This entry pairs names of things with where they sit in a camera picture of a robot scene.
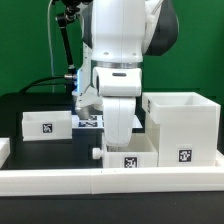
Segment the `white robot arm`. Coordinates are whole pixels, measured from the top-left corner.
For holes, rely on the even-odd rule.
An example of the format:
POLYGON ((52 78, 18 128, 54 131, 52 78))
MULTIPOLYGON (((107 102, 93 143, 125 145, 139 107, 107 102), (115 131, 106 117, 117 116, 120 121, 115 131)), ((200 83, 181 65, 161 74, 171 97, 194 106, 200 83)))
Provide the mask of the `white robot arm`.
POLYGON ((92 0, 80 22, 85 59, 76 110, 99 106, 106 144, 125 147, 142 94, 143 57, 161 56, 177 41, 173 0, 92 0))

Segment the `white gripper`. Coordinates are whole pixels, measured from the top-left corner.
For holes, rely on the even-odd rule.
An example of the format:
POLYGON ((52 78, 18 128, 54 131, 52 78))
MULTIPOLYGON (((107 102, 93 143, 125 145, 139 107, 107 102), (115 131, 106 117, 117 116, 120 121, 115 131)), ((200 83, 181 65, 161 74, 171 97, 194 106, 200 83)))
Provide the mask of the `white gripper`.
POLYGON ((135 97, 103 98, 104 134, 108 146, 126 147, 129 144, 135 107, 135 97))

